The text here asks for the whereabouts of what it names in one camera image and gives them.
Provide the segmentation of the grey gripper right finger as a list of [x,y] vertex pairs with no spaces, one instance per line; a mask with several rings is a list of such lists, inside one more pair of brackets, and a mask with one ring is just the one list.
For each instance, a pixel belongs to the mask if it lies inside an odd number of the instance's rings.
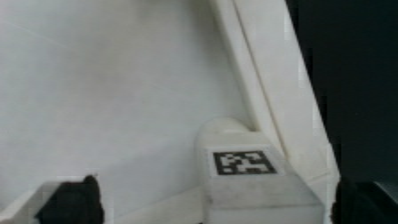
[[330,221],[332,224],[398,224],[398,186],[341,179]]

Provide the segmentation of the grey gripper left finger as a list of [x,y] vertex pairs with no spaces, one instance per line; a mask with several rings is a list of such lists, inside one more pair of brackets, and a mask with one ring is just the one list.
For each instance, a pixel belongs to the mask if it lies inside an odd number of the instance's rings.
[[42,183],[0,212],[0,224],[104,224],[96,177]]

